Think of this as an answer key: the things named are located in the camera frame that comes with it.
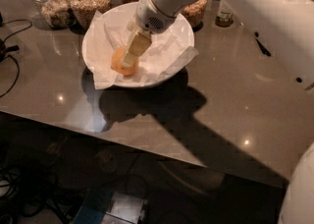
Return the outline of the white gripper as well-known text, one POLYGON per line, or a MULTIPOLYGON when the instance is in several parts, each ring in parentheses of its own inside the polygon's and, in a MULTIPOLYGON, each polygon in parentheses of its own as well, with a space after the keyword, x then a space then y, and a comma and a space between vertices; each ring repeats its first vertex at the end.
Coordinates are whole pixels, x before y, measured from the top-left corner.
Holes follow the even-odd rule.
POLYGON ((122 65, 131 67, 152 44, 151 33, 164 32, 186 6, 196 1, 198 0, 139 0, 134 19, 127 24, 127 29, 133 33, 123 54, 122 65))

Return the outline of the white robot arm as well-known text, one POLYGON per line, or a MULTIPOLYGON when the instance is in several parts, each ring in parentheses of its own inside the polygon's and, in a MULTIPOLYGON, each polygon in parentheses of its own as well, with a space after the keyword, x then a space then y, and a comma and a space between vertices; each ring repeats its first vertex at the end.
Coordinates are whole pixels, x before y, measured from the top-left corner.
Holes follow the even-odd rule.
MULTIPOLYGON (((196 0, 140 0, 136 25, 160 33, 196 0)), ((284 84, 258 86, 246 80, 251 67, 234 62, 199 77, 218 93, 212 118, 239 134, 222 137, 209 129, 181 128, 190 151, 211 168, 260 181, 270 173, 288 190, 278 224, 314 224, 314 4, 311 0, 221 0, 250 29, 278 64, 284 84)))

